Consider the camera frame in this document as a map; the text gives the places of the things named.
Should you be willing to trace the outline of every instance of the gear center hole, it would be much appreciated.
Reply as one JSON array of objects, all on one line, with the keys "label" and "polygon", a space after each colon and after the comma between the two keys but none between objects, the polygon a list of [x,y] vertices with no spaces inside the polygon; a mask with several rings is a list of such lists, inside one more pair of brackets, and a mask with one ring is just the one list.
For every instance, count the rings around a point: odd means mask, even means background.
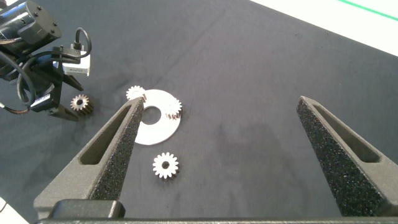
[{"label": "gear center hole", "polygon": [[164,162],[162,163],[162,168],[163,168],[163,169],[167,169],[167,168],[169,168],[169,166],[170,166],[170,164],[169,164],[169,162],[167,162],[167,161],[164,161]]},{"label": "gear center hole", "polygon": [[144,115],[142,116],[142,122],[147,125],[152,125],[160,120],[162,113],[160,109],[151,106],[144,110]]}]

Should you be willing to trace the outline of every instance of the gear teeth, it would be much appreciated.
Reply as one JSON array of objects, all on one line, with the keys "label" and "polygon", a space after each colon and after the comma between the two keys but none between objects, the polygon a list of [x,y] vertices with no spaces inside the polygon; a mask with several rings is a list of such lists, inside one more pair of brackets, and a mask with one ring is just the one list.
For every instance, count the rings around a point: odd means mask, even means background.
[{"label": "gear teeth", "polygon": [[155,171],[155,175],[158,175],[161,179],[173,178],[179,172],[177,158],[174,157],[174,154],[163,152],[162,155],[158,155],[154,161],[153,171]]},{"label": "gear teeth", "polygon": [[75,96],[70,102],[70,108],[78,115],[84,116],[93,112],[93,104],[86,95]]},{"label": "gear teeth", "polygon": [[169,105],[167,106],[165,114],[169,119],[181,118],[181,114],[182,114],[181,102],[178,99],[174,98],[174,100],[171,101],[169,103]]},{"label": "gear teeth", "polygon": [[127,92],[126,92],[126,97],[128,100],[133,100],[138,97],[142,97],[143,102],[145,103],[147,100],[147,97],[145,95],[145,89],[141,86],[132,86]]}]

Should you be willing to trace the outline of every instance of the white disc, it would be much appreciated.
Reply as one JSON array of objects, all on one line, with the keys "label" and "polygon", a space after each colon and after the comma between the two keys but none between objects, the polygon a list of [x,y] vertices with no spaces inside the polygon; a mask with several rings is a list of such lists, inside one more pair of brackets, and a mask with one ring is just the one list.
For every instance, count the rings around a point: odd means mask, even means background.
[{"label": "white disc", "polygon": [[146,90],[144,109],[155,107],[161,112],[161,117],[155,124],[144,124],[142,121],[138,128],[136,143],[150,146],[165,141],[171,137],[180,125],[181,118],[169,119],[165,113],[169,102],[175,100],[174,96],[162,90]]}]

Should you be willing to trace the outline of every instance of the green stripe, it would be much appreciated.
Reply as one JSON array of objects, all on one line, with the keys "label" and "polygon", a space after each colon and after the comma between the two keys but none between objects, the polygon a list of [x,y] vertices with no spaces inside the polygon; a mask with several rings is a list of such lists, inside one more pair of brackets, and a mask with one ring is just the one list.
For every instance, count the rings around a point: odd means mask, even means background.
[{"label": "green stripe", "polygon": [[355,6],[355,7],[358,7],[358,8],[360,8],[360,9],[364,9],[364,10],[369,11],[369,12],[373,12],[373,13],[375,13],[375,14],[377,14],[377,15],[384,16],[384,17],[386,17],[386,18],[389,18],[389,19],[393,19],[393,20],[395,20],[395,21],[398,21],[398,18],[396,18],[396,17],[394,17],[394,16],[387,15],[387,14],[382,13],[382,12],[379,12],[379,11],[376,11],[376,10],[374,10],[374,9],[370,9],[370,8],[368,8],[368,7],[364,7],[364,6],[361,6],[361,5],[359,5],[359,4],[355,4],[355,3],[350,2],[350,1],[347,1],[347,0],[339,0],[339,1],[341,1],[341,2],[343,2],[343,3],[347,3],[347,4],[352,5],[352,6]]}]

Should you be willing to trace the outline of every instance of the black mat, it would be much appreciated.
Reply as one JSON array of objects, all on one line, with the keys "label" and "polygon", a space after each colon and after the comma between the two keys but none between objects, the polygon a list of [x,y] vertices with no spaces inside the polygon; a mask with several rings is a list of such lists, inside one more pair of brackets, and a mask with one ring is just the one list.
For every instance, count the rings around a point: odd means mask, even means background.
[{"label": "black mat", "polygon": [[[33,199],[126,101],[132,85],[183,102],[177,132],[135,145],[121,202],[127,217],[339,216],[295,107],[322,103],[398,162],[398,59],[250,1],[36,0],[69,45],[93,40],[95,99],[79,123],[0,111],[0,196],[28,221]],[[20,105],[15,86],[0,99]],[[65,87],[62,101],[78,94]],[[172,152],[181,173],[160,181],[153,158]]]}]

